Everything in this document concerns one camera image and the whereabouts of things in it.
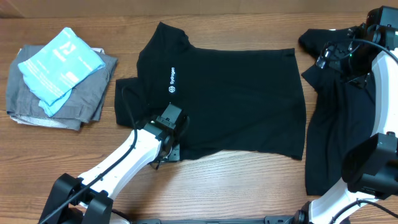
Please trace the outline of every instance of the black wire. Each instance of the black wire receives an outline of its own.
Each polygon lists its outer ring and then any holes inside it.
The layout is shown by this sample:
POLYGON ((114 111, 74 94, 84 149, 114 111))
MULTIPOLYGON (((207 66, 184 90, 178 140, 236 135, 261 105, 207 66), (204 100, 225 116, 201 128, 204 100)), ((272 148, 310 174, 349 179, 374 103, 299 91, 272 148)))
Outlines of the black wire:
POLYGON ((338 219, 338 217, 340 217, 343 213, 347 212, 347 210, 349 210, 350 208, 354 207, 355 205, 360 206, 361 203, 366 203, 366 204, 373 205, 373 206, 375 206, 377 208, 380 208, 381 210, 387 212, 388 214, 392 215, 393 217, 398 218, 398 214, 390 211, 389 209, 386 209, 385 207, 383 207, 383 206, 381 206, 381 205, 379 205, 377 203, 370 202, 368 200, 357 200, 356 202, 353 202, 353 203, 345 206, 343 209, 341 209, 334 217, 331 218, 331 221, 330 221, 329 224, 335 223, 336 220, 338 219))
POLYGON ((115 213, 115 214, 119 215, 120 217, 122 217, 125 220, 127 220, 127 222, 129 222, 129 224, 132 224, 132 220, 130 220, 130 218, 126 214, 124 214, 123 212, 117 211, 116 209, 112 209, 112 213, 115 213))
POLYGON ((346 39, 346 40, 337 40, 337 41, 333 41, 333 43, 339 43, 339 42, 360 42, 360 43, 365 43, 365 44, 369 44, 372 45, 373 47, 377 47, 378 49, 381 49, 382 51, 384 51, 385 53, 387 53, 390 57, 392 57, 392 59, 394 59, 396 61, 396 63, 398 63, 398 58, 391 53, 391 51, 387 50, 385 47, 376 44, 374 42, 368 41, 368 40, 363 40, 363 39, 346 39))
POLYGON ((132 113, 130 110, 129 105, 127 104, 127 100, 124 97, 124 90, 127 86, 122 88, 122 98, 123 98, 123 103, 126 107, 127 113, 130 116, 131 123, 132 123, 132 128, 134 130, 134 140, 132 144, 130 145, 130 148, 126 151, 126 153, 123 154, 116 162, 114 162, 111 166, 109 166, 104 172, 102 172, 100 175, 98 175, 94 180, 92 180, 89 184, 87 184, 84 188, 79 190, 75 195, 71 196, 68 200, 63 202, 61 206, 59 206, 57 209, 55 209, 52 213, 48 214, 42 221, 39 222, 39 224, 46 224, 46 222, 53 217, 56 213, 58 213, 60 210, 64 209, 69 205, 70 202, 76 200, 81 194, 87 192, 92 185, 97 183, 97 181, 101 180, 109 171, 111 171, 113 168, 115 168, 123 159, 125 159, 129 153, 134 149, 137 143, 137 128, 136 128, 136 123, 134 121, 134 118, 132 117, 132 113))

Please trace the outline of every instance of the black t-shirt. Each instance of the black t-shirt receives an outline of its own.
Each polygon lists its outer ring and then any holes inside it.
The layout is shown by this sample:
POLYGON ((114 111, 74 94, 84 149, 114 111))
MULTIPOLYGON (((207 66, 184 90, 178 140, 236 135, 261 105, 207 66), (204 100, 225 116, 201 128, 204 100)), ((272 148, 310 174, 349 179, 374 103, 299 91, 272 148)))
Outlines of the black t-shirt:
POLYGON ((180 158, 222 149, 274 152, 301 159, 305 102, 294 49, 223 51, 191 45, 184 31, 160 23, 140 53, 137 78, 116 81, 118 124, 162 114, 169 103, 185 110, 189 129, 180 158))
MULTIPOLYGON (((325 43, 347 39, 347 33, 347 29, 310 29, 298 41, 318 58, 325 43)), ((315 65, 302 76, 318 93, 317 107, 307 131, 305 186, 308 195, 323 195, 341 177, 344 155, 371 136, 376 87, 374 79, 362 90, 341 83, 338 72, 315 65)))

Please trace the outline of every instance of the folded gray shirt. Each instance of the folded gray shirt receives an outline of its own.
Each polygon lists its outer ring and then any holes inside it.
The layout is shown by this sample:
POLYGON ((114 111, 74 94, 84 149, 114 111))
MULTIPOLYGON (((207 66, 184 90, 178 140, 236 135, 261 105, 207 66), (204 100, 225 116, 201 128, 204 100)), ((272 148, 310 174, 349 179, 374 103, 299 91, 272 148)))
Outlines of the folded gray shirt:
POLYGON ((97 52, 106 66, 76 85, 67 102, 49 118, 39 107, 40 100, 30 92, 17 66, 41 48, 43 45, 25 45, 11 63, 6 91, 7 114, 18 123, 74 130, 79 130, 82 122, 99 121, 106 87, 113 76, 118 59, 97 52))

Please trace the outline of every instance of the wooden table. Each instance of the wooden table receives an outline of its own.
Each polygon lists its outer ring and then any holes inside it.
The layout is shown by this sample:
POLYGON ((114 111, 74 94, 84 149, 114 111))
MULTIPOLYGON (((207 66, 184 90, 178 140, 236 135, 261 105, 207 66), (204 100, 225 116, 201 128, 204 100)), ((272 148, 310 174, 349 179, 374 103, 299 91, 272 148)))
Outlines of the wooden table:
MULTIPOLYGON (((365 21, 367 12, 224 16, 143 16, 0 20, 0 223, 37 223, 54 181, 78 176, 106 158, 131 130, 118 126, 113 109, 115 81, 136 77, 139 52, 159 21, 183 29, 200 48, 256 50, 296 48, 300 73, 314 63, 297 40, 307 29, 339 29, 365 21), (9 65, 24 44, 46 44, 71 27, 92 47, 119 58, 101 121, 81 131, 16 124, 6 114, 9 65)), ((307 124, 317 94, 302 79, 307 124)), ((292 215, 308 200, 303 161, 277 154, 223 151, 197 161, 142 169, 120 193, 114 208, 132 218, 164 220, 261 218, 292 215)), ((398 211, 398 198, 380 202, 398 211)), ((367 206, 353 223, 396 223, 367 206)))

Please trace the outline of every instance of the t-shirt sleeve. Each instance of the t-shirt sleeve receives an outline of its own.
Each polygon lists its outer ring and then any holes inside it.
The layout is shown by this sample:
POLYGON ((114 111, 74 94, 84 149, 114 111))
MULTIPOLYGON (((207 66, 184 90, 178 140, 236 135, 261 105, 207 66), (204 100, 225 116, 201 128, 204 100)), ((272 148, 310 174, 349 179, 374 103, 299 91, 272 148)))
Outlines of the t-shirt sleeve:
MULTIPOLYGON (((348 38, 348 29, 354 28, 341 30, 309 29, 298 39, 298 42, 312 57, 318 58, 327 42, 348 38)), ((313 65, 303 72, 302 76, 317 93, 320 93, 337 82, 340 74, 332 68, 321 69, 313 65)))
POLYGON ((183 30, 170 27, 160 22, 156 28, 155 34, 141 52, 141 55, 180 52, 188 46, 188 36, 185 35, 183 30))

